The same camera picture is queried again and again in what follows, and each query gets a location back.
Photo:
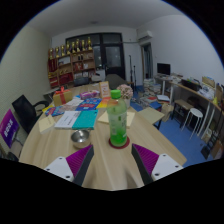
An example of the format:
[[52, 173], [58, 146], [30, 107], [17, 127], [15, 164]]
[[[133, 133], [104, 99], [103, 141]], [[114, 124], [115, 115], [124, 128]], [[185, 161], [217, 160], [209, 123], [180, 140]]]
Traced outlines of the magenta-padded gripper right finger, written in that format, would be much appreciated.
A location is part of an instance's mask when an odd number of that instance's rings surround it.
[[132, 144], [131, 153], [136, 161], [141, 178], [145, 185], [182, 169], [182, 166], [169, 155], [158, 155], [137, 144]]

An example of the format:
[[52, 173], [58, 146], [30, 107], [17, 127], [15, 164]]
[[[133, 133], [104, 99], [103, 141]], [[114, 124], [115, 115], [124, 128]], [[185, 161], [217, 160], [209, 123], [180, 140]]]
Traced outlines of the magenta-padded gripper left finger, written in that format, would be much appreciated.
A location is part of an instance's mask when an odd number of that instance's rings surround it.
[[68, 157], [56, 158], [45, 168], [45, 171], [81, 186], [93, 156], [94, 148], [89, 145]]

